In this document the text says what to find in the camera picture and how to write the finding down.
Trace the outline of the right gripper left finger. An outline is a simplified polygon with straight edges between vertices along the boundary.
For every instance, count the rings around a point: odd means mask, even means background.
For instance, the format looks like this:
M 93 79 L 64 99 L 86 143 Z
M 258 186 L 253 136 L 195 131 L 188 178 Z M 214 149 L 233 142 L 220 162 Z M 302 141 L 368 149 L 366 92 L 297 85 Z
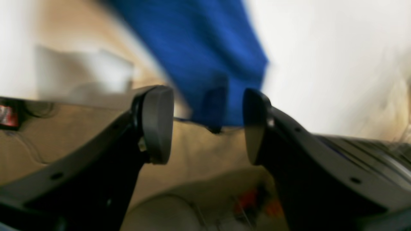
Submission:
M 118 231 L 143 165 L 170 158 L 173 114 L 171 87 L 139 88 L 84 146 L 1 186 L 1 230 Z

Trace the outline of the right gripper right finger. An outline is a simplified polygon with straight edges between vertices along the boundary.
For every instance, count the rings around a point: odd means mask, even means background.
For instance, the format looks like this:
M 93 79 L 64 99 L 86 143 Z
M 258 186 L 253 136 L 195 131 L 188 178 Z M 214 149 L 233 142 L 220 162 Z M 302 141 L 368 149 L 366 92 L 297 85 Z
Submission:
M 291 231 L 409 231 L 410 143 L 310 133 L 258 90 L 242 101 L 249 161 Z

